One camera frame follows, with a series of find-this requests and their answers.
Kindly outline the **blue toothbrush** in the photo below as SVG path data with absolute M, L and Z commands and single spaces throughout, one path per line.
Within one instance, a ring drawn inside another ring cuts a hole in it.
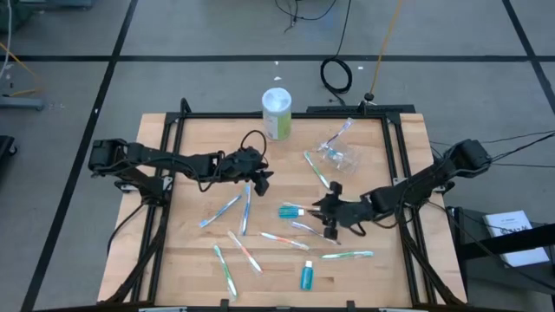
M 202 220 L 199 224 L 199 227 L 204 228 L 204 227 L 208 226 L 211 222 L 213 222 L 214 220 L 219 218 L 222 214 L 224 214 L 231 206 L 233 206 L 235 203 L 237 203 L 241 198 L 242 198 L 241 195 L 237 195 L 236 197 L 231 199 L 228 203 L 226 203 L 224 206 L 222 206 L 211 218 Z
M 243 216 L 241 218 L 241 224 L 239 227 L 239 234 L 241 236 L 246 235 L 250 209 L 251 209 L 251 184 L 247 183 L 245 186 L 245 207 L 243 211 Z

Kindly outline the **green toothbrush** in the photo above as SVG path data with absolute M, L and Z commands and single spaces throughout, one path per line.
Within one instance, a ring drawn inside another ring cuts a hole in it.
M 319 258 L 323 260 L 337 260 L 337 259 L 347 259 L 347 258 L 363 258 L 372 257 L 374 252 L 370 250 L 353 250 L 340 253 L 331 253 L 321 255 Z
M 213 246 L 213 249 L 214 249 L 214 252 L 216 254 L 216 257 L 218 258 L 218 260 L 221 264 L 222 270 L 224 272 L 226 287 L 227 287 L 229 295 L 230 295 L 230 300 L 231 301 L 236 301 L 238 299 L 238 291 L 237 291 L 235 283 L 232 279 L 232 275 L 231 275 L 231 272 L 230 272 L 229 267 L 227 265 L 227 262 L 225 261 L 225 258 L 223 256 L 222 250 L 216 244 Z
M 320 172 L 320 170 L 317 168 L 316 164 L 313 162 L 310 153 L 308 151 L 305 151 L 303 153 L 304 158 L 307 160 L 308 164 L 310 165 L 310 167 L 312 168 L 313 172 L 318 176 L 319 180 L 321 181 L 321 183 L 323 184 L 323 186 L 326 189 L 330 188 L 330 182 L 323 176 L 323 174 Z

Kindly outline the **black aluminium frame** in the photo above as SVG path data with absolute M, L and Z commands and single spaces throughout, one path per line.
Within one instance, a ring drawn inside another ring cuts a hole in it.
M 182 137 L 185 154 L 235 151 L 240 144 L 265 150 L 269 160 L 270 187 L 254 196 L 245 236 L 238 232 L 245 201 L 241 198 L 219 218 L 200 228 L 222 206 L 239 195 L 243 185 L 224 183 L 199 188 L 194 181 L 178 175 L 174 180 L 166 238 L 160 267 L 147 266 L 140 298 L 157 306 L 216 307 L 229 296 L 225 275 L 216 257 L 216 244 L 223 253 L 238 299 L 232 308 L 271 307 L 274 309 L 346 308 L 354 301 L 358 308 L 407 308 L 414 300 L 428 299 L 420 265 L 406 258 L 399 230 L 392 218 L 381 225 L 365 224 L 365 237 L 347 229 L 339 231 L 340 245 L 291 227 L 279 218 L 283 202 L 309 205 L 323 197 L 325 189 L 304 158 L 304 151 L 326 140 L 349 118 L 355 125 L 342 140 L 356 146 L 361 161 L 352 174 L 332 168 L 316 157 L 313 162 L 326 179 L 343 186 L 343 198 L 356 200 L 362 193 L 389 185 L 394 176 L 417 172 L 432 162 L 424 119 L 410 106 L 372 107 L 368 114 L 349 113 L 344 107 L 323 108 L 314 114 L 294 114 L 287 140 L 262 140 L 263 117 L 259 113 L 191 113 L 182 126 L 164 114 L 142 117 L 137 140 L 157 147 L 162 140 Z M 244 254 L 228 237 L 231 231 L 254 256 L 264 271 L 257 274 Z M 300 250 L 261 237 L 267 232 L 310 247 Z M 324 254 L 370 250 L 372 257 L 323 260 Z M 304 263 L 313 262 L 312 290 L 300 289 Z

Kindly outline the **white booklet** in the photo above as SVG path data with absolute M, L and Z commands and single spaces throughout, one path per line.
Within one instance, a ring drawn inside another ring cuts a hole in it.
M 491 237 L 500 237 L 518 231 L 530 230 L 532 225 L 524 211 L 489 214 L 482 217 Z M 500 257 L 513 267 L 527 266 L 549 261 L 545 249 L 538 247 L 501 254 Z

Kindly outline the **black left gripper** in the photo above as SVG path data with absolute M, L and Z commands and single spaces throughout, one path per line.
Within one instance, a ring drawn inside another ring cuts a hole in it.
M 270 187 L 269 178 L 274 174 L 268 171 L 268 167 L 264 156 L 257 149 L 240 147 L 219 163 L 219 183 L 251 181 L 255 185 L 255 193 L 262 197 Z

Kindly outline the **grey stand foot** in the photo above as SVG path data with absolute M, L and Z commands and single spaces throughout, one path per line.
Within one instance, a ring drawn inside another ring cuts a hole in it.
M 42 111 L 44 109 L 44 102 L 42 99 L 36 98 L 0 96 L 0 108 L 35 109 Z

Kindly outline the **white green wipes canister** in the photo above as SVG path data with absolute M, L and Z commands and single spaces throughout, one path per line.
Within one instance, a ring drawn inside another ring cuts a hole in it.
M 262 96 L 266 136 L 271 140 L 286 140 L 291 133 L 290 93 L 284 88 L 270 88 Z

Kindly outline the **black side stand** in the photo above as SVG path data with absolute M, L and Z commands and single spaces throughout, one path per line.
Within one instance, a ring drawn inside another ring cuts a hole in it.
M 507 238 L 494 237 L 484 214 L 449 206 L 454 246 L 461 274 L 503 286 L 536 291 L 555 299 L 555 224 L 532 223 L 530 230 Z M 547 255 L 541 263 L 516 266 L 501 258 L 504 253 L 540 248 Z

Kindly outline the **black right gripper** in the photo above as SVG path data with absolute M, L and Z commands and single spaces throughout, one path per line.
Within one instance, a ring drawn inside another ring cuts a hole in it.
M 330 182 L 330 193 L 323 198 L 323 214 L 312 212 L 315 218 L 323 220 L 323 235 L 331 240 L 337 240 L 340 225 L 358 237 L 365 237 L 366 231 L 361 222 L 369 222 L 375 219 L 376 212 L 368 199 L 358 202 L 344 201 L 339 198 L 343 192 L 343 186 L 335 181 Z M 321 211 L 321 206 L 312 206 L 312 211 Z

